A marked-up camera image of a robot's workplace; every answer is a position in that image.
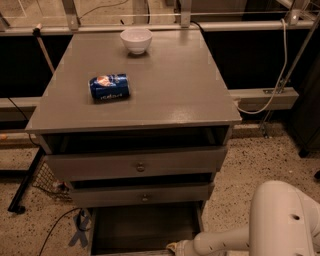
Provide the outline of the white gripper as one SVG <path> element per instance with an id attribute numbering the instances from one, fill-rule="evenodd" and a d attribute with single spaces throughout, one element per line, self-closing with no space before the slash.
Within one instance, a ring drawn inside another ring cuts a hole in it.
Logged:
<path id="1" fill-rule="evenodd" d="M 181 240 L 179 242 L 169 243 L 166 249 L 175 252 L 176 256 L 198 256 L 192 240 Z"/>

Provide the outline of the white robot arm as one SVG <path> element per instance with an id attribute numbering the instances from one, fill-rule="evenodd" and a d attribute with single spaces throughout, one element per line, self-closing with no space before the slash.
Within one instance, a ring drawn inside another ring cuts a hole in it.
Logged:
<path id="1" fill-rule="evenodd" d="M 166 248 L 175 256 L 319 256 L 320 203 L 288 183 L 268 181 L 254 192 L 248 225 L 201 232 Z"/>

